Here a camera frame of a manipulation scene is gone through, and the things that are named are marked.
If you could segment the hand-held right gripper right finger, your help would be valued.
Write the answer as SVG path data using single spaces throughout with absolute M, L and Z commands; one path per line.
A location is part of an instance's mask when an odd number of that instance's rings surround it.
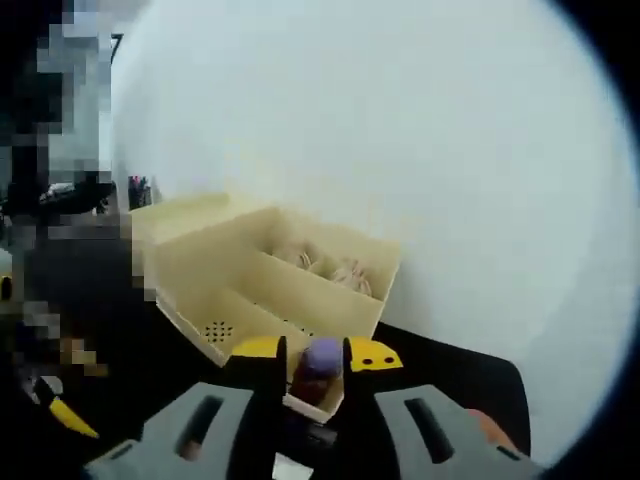
M 541 466 L 486 434 L 479 415 L 432 385 L 390 390 L 399 355 L 366 337 L 343 343 L 343 473 L 356 479 L 540 479 Z

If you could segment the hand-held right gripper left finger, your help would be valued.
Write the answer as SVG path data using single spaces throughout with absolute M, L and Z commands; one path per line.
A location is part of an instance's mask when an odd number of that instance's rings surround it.
M 214 384 L 198 382 L 86 466 L 92 479 L 269 479 L 287 386 L 285 337 L 239 344 Z

